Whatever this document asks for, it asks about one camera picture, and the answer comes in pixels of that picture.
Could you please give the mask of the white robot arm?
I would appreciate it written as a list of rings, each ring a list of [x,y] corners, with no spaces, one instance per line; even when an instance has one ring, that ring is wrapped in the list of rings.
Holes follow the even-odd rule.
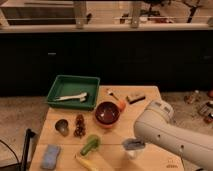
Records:
[[[170,104],[152,100],[134,122],[135,137],[213,171],[213,136],[172,125],[173,114]]]

